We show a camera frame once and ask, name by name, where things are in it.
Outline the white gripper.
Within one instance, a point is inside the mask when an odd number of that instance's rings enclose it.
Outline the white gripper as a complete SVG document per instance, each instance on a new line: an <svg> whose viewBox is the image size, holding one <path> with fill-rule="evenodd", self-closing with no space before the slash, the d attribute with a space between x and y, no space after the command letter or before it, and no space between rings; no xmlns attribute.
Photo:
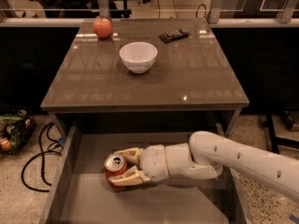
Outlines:
<svg viewBox="0 0 299 224"><path fill-rule="evenodd" d="M107 179L117 187L140 185L150 180L158 182L170 176L196 179L200 174L200 166L192 160L187 143L171 146L155 145L144 150L131 147L118 150L117 154L134 164L123 174Z"/></svg>

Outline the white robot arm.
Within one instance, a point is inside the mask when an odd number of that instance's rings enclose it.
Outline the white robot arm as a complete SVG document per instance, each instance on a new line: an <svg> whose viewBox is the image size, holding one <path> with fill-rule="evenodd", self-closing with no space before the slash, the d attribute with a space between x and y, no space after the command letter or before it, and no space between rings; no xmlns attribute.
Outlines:
<svg viewBox="0 0 299 224"><path fill-rule="evenodd" d="M215 133L200 131L193 133L187 143L132 147L117 154L133 166L122 174L112 174L108 180L115 186L159 182L171 176L213 179L226 166L299 202L299 160L246 146Z"/></svg>

